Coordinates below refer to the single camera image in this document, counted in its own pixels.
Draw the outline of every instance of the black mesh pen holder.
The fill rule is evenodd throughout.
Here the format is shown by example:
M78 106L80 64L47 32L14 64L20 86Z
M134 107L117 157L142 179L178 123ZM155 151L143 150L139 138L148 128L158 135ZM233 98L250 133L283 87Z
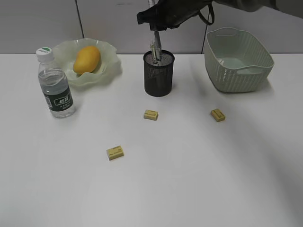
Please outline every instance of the black mesh pen holder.
M153 63L152 52L143 56L144 89L147 94L162 97L170 93L175 57L171 52L162 50L161 61Z

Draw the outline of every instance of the water bottle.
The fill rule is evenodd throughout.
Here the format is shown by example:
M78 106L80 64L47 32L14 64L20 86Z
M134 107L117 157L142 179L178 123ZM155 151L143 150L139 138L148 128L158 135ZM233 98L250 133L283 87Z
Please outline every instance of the water bottle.
M51 48L36 51L40 62L38 78L46 103L54 117L63 118L75 112L70 87L64 71L54 60Z

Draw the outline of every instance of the pale green plastic basket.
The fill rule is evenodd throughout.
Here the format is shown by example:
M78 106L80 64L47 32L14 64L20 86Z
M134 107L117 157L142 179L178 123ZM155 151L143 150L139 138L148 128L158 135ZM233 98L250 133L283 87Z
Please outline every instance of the pale green plastic basket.
M274 60L251 33L224 27L206 35L205 65L214 86L222 92L255 91L274 66Z

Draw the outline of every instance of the yellow mango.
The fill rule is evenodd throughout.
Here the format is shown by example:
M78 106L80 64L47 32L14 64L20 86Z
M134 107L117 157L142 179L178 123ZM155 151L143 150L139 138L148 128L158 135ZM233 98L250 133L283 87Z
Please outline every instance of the yellow mango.
M101 60L100 52L95 46L87 46L81 49L73 66L74 72L83 74L92 72Z

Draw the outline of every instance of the pale green glass plate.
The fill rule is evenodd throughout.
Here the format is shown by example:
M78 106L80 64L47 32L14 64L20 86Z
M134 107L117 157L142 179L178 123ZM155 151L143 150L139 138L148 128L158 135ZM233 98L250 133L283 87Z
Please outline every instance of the pale green glass plate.
M97 47L101 53L101 61L94 71L79 75L72 68L78 51L86 46ZM97 83L108 76L115 76L112 72L116 67L121 67L116 51L117 49L107 42L89 38L65 41L53 48L55 60L64 70L69 84L76 86Z

